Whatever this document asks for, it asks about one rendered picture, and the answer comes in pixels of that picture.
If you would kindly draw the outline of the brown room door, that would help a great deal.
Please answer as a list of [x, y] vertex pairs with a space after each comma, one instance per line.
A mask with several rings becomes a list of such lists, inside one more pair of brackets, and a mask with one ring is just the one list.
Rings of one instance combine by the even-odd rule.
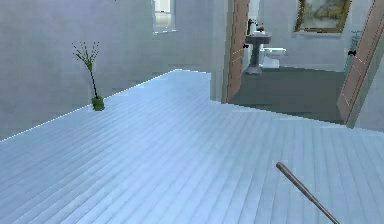
[[350, 68], [337, 101], [340, 116], [346, 126], [351, 126], [355, 120], [353, 110], [357, 107], [357, 97], [383, 31], [384, 0], [372, 0], [356, 55], [351, 58]]
[[247, 31], [248, 12], [249, 0], [233, 0], [227, 102], [234, 97], [241, 86], [242, 61]]

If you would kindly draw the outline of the green potted house plant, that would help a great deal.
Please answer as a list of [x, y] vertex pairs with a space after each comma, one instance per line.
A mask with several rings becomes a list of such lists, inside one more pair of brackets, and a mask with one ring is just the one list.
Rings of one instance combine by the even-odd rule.
[[94, 62], [99, 53], [99, 42], [93, 42], [91, 47], [88, 47], [85, 41], [80, 41], [79, 46], [76, 46], [75, 44], [72, 44], [72, 46], [74, 48], [73, 55], [75, 56], [75, 59], [81, 61], [90, 74], [94, 93], [94, 96], [91, 98], [92, 108], [94, 111], [103, 111], [105, 109], [104, 98], [98, 94], [93, 72]]

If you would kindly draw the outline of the white toilet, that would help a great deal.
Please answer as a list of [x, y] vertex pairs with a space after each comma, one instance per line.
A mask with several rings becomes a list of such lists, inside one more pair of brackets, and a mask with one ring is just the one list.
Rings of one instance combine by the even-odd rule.
[[260, 49], [261, 61], [263, 68], [279, 68], [280, 60], [286, 55], [285, 48], [262, 47]]

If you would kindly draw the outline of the white framed window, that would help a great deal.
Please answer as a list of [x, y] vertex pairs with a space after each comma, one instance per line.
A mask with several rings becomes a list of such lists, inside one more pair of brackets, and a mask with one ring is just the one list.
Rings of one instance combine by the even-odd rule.
[[163, 34], [176, 31], [175, 0], [151, 0], [153, 33]]

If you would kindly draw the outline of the grey baseball bat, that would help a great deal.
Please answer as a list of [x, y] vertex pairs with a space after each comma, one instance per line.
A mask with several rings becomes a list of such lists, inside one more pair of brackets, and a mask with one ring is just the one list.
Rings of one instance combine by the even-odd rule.
[[282, 162], [276, 163], [276, 168], [310, 201], [312, 202], [333, 224], [340, 222], [320, 203], [320, 201], [307, 189], [307, 187], [289, 170]]

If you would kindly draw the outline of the gold framed landscape picture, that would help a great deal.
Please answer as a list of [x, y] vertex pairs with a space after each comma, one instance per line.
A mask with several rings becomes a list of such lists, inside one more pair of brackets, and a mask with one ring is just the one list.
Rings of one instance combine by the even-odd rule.
[[351, 0], [299, 0], [295, 32], [342, 33]]

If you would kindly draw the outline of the grey pedestal sink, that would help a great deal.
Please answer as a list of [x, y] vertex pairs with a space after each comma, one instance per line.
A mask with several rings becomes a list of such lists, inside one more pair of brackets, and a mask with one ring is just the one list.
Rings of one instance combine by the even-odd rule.
[[261, 73], [259, 66], [260, 45], [269, 44], [271, 37], [272, 35], [267, 32], [254, 32], [253, 34], [246, 37], [245, 43], [253, 46], [250, 64], [245, 70], [246, 74], [257, 75]]

